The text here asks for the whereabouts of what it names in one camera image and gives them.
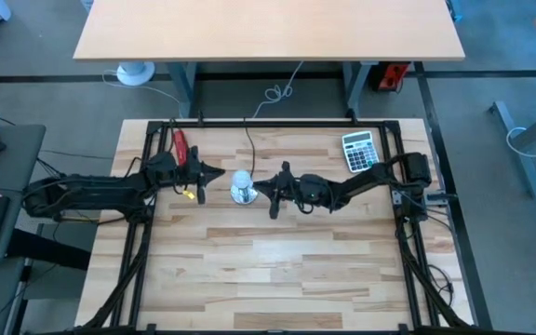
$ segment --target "wooden tabletop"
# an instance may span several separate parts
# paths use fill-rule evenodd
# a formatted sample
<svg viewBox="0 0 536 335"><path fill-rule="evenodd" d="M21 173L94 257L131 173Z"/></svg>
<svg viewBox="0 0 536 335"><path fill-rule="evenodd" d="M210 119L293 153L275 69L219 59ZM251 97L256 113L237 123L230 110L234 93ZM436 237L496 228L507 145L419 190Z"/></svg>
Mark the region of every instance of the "wooden tabletop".
<svg viewBox="0 0 536 335"><path fill-rule="evenodd" d="M444 0L97 0L76 60L462 60Z"/></svg>
<svg viewBox="0 0 536 335"><path fill-rule="evenodd" d="M147 122L124 122L113 175L124 175L131 159L141 154ZM423 121L403 119L400 125L405 150L431 157ZM250 128L257 151L254 180L272 178L287 160L296 176L316 173L344 181L352 174L343 158L341 135L357 130ZM371 130L383 159L378 130ZM286 203L278 219L270 220L265 196L259 195L249 206L239 206L229 193L234 171L251 167L252 151L245 130L184 131L189 144L199 146L202 160L227 172L208 186L204 206L174 194L172 189L160 192L139 328L156 323L158 329L389 330L399 323L410 324L387 187L363 193L331 215L323 208L304 215ZM434 178L431 189L437 189L431 158L430 167ZM117 216L105 211L101 219ZM447 221L445 216L435 217ZM421 227L428 261L451 276L456 290L452 306L471 322L449 230L436 221L422 222ZM113 290L126 233L125 222L99 227L76 325L88 321ZM444 285L441 275L434 275ZM426 322L420 285L417 290ZM130 298L129 292L123 322Z"/></svg>

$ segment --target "white cable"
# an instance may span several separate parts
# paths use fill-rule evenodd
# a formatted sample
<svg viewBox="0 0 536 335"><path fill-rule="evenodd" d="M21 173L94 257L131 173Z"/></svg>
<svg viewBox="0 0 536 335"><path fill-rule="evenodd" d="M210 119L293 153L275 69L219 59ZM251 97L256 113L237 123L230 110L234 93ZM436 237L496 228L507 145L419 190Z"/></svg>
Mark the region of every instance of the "white cable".
<svg viewBox="0 0 536 335"><path fill-rule="evenodd" d="M512 136L512 133L515 130L527 130L527 129L525 127L515 127L513 129L511 129L510 131L508 131L508 134L506 135L506 144L508 144L510 149L512 149L512 151L514 151L517 154L523 155L525 157L536 158L536 154L523 153L523 152L519 151L517 148L515 148L514 145L512 145L512 143L510 143L510 137Z"/></svg>
<svg viewBox="0 0 536 335"><path fill-rule="evenodd" d="M108 85L108 86L112 86L112 87L120 87L120 88L144 88L144 89L150 89L150 90L152 90L152 91L154 91L154 92L160 93L160 94L162 94L162 95L164 95L164 96L167 96L167 97L173 99L175 102L177 102L177 111L179 112L179 117L180 117L180 118L183 118L183 115L181 115L181 111L180 111L180 108L179 108L180 102L179 102L179 100L178 100L177 98L173 97L172 95L170 95L170 94L168 94L168 93L166 93L166 92L163 92L163 91L160 90L160 89L156 89L156 88L154 88L154 87L146 87L146 86L131 87L131 86L122 85L122 84L113 84L113 83L109 83L109 82L104 78L104 76L105 76L106 74L115 74L115 75L117 75L117 71L115 71L115 70L104 70L104 71L102 72L102 82L105 83L105 84Z"/></svg>
<svg viewBox="0 0 536 335"><path fill-rule="evenodd" d="M295 74L297 74L297 72L302 67L302 65L303 65L303 61L300 61L299 65L297 65L297 69L295 69L295 71L293 72L293 75L288 80L288 83L285 86L284 90L281 90L279 85L275 85L274 88L268 88L264 91L264 96L266 97L266 101L263 101L258 105L258 108L256 109L256 113L254 113L253 116L251 116L251 118L255 118L256 116L258 116L258 113L260 112L260 108L264 104L277 103L283 100L284 98L290 97L293 94L293 87L291 86L291 83L293 82L293 79L295 79Z"/></svg>

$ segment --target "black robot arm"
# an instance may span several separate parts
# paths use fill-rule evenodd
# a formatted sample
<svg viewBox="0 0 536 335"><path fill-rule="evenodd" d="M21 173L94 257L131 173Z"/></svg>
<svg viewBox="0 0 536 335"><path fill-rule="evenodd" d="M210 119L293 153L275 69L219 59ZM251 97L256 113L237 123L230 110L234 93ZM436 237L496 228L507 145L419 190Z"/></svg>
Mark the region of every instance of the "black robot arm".
<svg viewBox="0 0 536 335"><path fill-rule="evenodd" d="M204 188L224 170L200 162L197 147L178 166L169 152L155 155L140 172L126 177L61 175L35 181L24 189L23 206L28 215L59 220L66 209L114 209L129 222L143 222L152 212L146 206L161 187L197 186L197 201L206 201Z"/></svg>
<svg viewBox="0 0 536 335"><path fill-rule="evenodd" d="M405 171L407 182L396 178L396 164ZM432 182L427 156L417 153L402 154L385 163L376 163L369 170L343 182L329 181L315 174L295 178L288 162L283 162L282 169L272 179L253 184L256 190L270 198L272 219L278 217L282 200L295 202L303 213L310 213L313 207L328 208L332 212L346 206L354 196L376 186L390 185L394 189L411 192L413 197L418 198Z"/></svg>

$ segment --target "calculator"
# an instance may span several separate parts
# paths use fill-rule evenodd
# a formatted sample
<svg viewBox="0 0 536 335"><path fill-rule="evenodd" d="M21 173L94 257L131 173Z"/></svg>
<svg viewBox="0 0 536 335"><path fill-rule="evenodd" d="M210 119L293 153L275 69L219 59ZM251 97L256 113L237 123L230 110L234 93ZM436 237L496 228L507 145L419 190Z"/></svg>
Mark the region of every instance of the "calculator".
<svg viewBox="0 0 536 335"><path fill-rule="evenodd" d="M365 171L380 161L373 145L371 131L358 131L342 136L342 149L351 172Z"/></svg>

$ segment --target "gray carpet floor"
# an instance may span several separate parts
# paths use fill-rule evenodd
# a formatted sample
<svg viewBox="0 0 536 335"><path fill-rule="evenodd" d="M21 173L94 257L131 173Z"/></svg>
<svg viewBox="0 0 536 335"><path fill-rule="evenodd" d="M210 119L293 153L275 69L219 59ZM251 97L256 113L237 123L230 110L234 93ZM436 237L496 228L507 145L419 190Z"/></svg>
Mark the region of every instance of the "gray carpet floor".
<svg viewBox="0 0 536 335"><path fill-rule="evenodd" d="M0 75L101 74L111 63L78 63L74 47L86 19L77 0L9 0L10 22L0 24ZM536 69L536 1L462 1L457 24L466 60L426 63L426 70ZM294 63L202 64L207 73L288 72ZM301 71L332 71L335 63L307 63ZM515 159L504 142L497 115L487 113L505 101L516 123L536 120L536 78L430 79L440 126L462 201L479 275L495 328L536 332L536 200L527 195ZM197 108L205 116L250 116L263 91L285 81L207 81L198 85ZM344 114L336 79L299 79L288 100L268 106L266 117L338 117ZM153 87L171 93L169 82ZM363 92L364 117L423 117L419 87L407 79L402 92ZM119 127L126 118L177 116L173 101L143 89L103 83L0 84L0 114L19 124L44 124L43 147L102 159L42 153L67 172L107 174ZM37 168L34 178L45 172ZM20 220L34 225L34 221ZM46 228L51 234L52 227ZM95 230L64 225L60 241L91 248ZM47 264L37 264L46 269ZM73 324L84 274L57 269L31 287L23 328L60 330Z"/></svg>

